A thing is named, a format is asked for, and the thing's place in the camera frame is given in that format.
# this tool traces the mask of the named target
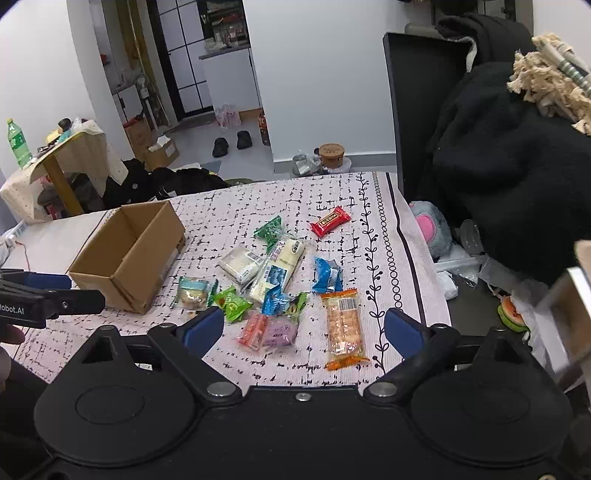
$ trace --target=screw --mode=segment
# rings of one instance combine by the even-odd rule
[[[207,393],[212,397],[229,397],[236,390],[236,385],[230,382],[215,382],[208,386]]]
[[[300,392],[295,394],[295,399],[297,401],[310,401],[312,400],[312,395],[310,395],[309,393]]]
[[[392,397],[396,395],[398,388],[396,385],[390,382],[376,382],[371,384],[369,387],[369,393],[374,397]]]

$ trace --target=blue snack package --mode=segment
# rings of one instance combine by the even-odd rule
[[[281,285],[276,285],[266,293],[261,311],[265,315],[282,315],[289,305],[290,298],[285,293],[281,293]]]
[[[316,293],[332,293],[343,291],[343,271],[335,260],[326,261],[324,258],[315,257],[316,278],[318,281],[312,287]]]

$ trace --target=pink snack package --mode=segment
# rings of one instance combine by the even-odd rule
[[[262,345],[265,348],[293,345],[296,335],[297,325],[289,317],[269,317],[267,328],[262,336]]]
[[[261,346],[263,333],[267,328],[268,316],[259,312],[250,311],[248,321],[237,338],[238,343],[252,350],[258,350]]]

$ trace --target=pair of shoes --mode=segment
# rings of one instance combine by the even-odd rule
[[[236,143],[236,148],[238,150],[244,150],[245,148],[249,148],[252,146],[252,138],[250,133],[246,130],[241,130],[238,132],[238,142]],[[228,154],[228,149],[230,145],[228,145],[228,141],[223,138],[216,138],[215,143],[213,144],[213,152],[212,155],[214,158],[223,157],[224,155]]]

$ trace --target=human hand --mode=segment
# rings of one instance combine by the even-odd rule
[[[0,342],[20,345],[25,341],[25,334],[14,325],[0,325]],[[0,393],[4,391],[5,382],[10,375],[11,360],[8,352],[0,347]]]

